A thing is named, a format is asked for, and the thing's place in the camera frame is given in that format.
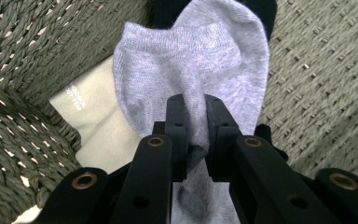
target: gray wicker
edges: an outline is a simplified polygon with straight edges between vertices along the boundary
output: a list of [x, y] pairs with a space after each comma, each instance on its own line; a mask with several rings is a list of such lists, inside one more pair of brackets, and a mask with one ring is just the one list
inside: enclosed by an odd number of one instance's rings
[[42, 207], [79, 167], [79, 134], [48, 99], [112, 54], [125, 21], [148, 24], [150, 8], [137, 0], [0, 0], [0, 223]]
[[[358, 175], [358, 1], [279, 0], [260, 123], [290, 164]], [[112, 54], [149, 1], [0, 0], [0, 223], [44, 205], [79, 167], [80, 137], [48, 98]], [[29, 179], [24, 185], [21, 177]]]

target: gray sock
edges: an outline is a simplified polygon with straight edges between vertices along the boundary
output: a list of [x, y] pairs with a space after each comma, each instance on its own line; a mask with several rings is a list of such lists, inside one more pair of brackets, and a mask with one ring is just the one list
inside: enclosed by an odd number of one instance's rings
[[209, 147], [201, 76], [239, 67], [240, 51], [221, 23], [151, 30], [126, 23], [115, 49], [117, 99], [130, 125], [141, 136], [154, 121], [165, 120], [167, 99], [182, 93], [189, 112], [190, 143]]
[[[191, 143], [203, 156], [209, 146], [203, 94], [221, 98], [242, 133], [253, 134], [268, 60], [263, 26], [248, 8], [234, 0], [193, 0], [171, 30], [126, 24], [115, 50], [117, 99], [146, 136], [155, 120], [165, 119], [166, 100], [182, 93]], [[239, 223], [228, 184], [213, 183], [204, 161], [173, 185], [172, 223]]]

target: black plastic part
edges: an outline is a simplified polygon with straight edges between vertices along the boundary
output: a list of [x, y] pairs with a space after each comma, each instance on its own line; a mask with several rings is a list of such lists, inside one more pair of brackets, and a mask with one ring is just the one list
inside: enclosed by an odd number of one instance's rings
[[112, 214], [115, 210], [118, 196], [123, 188], [124, 181], [126, 180], [127, 173], [130, 169], [131, 162], [127, 163], [125, 166], [119, 168], [118, 170], [114, 171], [112, 174], [108, 176], [108, 183], [106, 186], [106, 194], [108, 195], [109, 199], [109, 206], [103, 208], [103, 214]]
[[229, 190], [241, 223], [339, 223], [266, 140], [239, 137], [234, 160]]
[[173, 145], [173, 181], [182, 182], [187, 177], [186, 157], [188, 152], [188, 116], [183, 95], [174, 95], [167, 101], [165, 135]]
[[[87, 189], [75, 189], [73, 181], [81, 175], [95, 175], [96, 182]], [[96, 168], [81, 168], [66, 176], [59, 186], [52, 192], [38, 218], [33, 222], [40, 223], [104, 223], [106, 217], [100, 208], [108, 206], [108, 197], [105, 194], [108, 175], [105, 171]], [[90, 182], [89, 177], [82, 183]]]
[[289, 156], [283, 150], [278, 149], [272, 144], [271, 128], [266, 124], [260, 124], [255, 127], [255, 136], [264, 138], [281, 155], [284, 161], [289, 161]]
[[241, 131], [225, 104], [217, 97], [205, 95], [210, 149], [206, 157], [209, 176], [214, 182], [228, 182], [232, 151]]
[[358, 223], [358, 177], [329, 168], [318, 172], [314, 185], [324, 203], [342, 223]]
[[165, 134], [165, 121], [155, 121], [152, 134]]
[[172, 141], [150, 135], [136, 150], [109, 223], [171, 223], [171, 207]]

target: black object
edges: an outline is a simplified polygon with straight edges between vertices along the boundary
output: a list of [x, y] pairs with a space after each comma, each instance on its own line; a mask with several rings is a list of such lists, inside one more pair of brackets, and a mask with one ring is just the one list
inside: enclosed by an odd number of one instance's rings
[[[213, 181], [230, 183], [241, 223], [358, 223], [356, 175], [322, 169], [312, 180], [294, 172], [270, 144], [268, 126], [256, 129], [266, 139], [243, 136], [220, 99], [205, 99], [208, 172]], [[94, 168], [72, 172], [34, 223], [171, 223], [172, 182], [186, 178], [187, 113], [180, 95], [167, 107], [166, 121], [155, 123], [131, 164], [111, 175]]]
[[[251, 9], [264, 25], [268, 41], [271, 39], [277, 15], [275, 0], [237, 0]], [[155, 0], [154, 24], [156, 29], [170, 29], [190, 0]]]

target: screw hole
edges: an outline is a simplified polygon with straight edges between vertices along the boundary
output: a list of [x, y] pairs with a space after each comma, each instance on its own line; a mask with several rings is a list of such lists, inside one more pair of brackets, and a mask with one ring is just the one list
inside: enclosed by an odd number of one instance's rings
[[255, 138], [246, 138], [245, 144], [249, 147], [261, 147], [261, 142], [258, 139]]
[[358, 189], [358, 184], [352, 178], [340, 174], [340, 173], [333, 173], [329, 176], [329, 179], [333, 184], [339, 186], [342, 189], [347, 190], [356, 190]]
[[164, 144], [164, 139], [159, 137], [153, 137], [147, 141], [147, 144], [151, 147], [160, 147]]
[[89, 182], [92, 181], [91, 176], [82, 176], [80, 177], [80, 179], [77, 181], [77, 183], [81, 184], [81, 185], [85, 185], [88, 184]]
[[150, 200], [146, 196], [137, 196], [133, 199], [132, 205], [138, 209], [143, 209], [150, 205]]
[[92, 172], [86, 172], [82, 175], [78, 175], [72, 181], [72, 187], [75, 189], [88, 189], [97, 182], [97, 175]]
[[290, 203], [300, 209], [305, 209], [308, 207], [307, 201], [305, 201], [303, 198], [295, 196], [290, 199]]

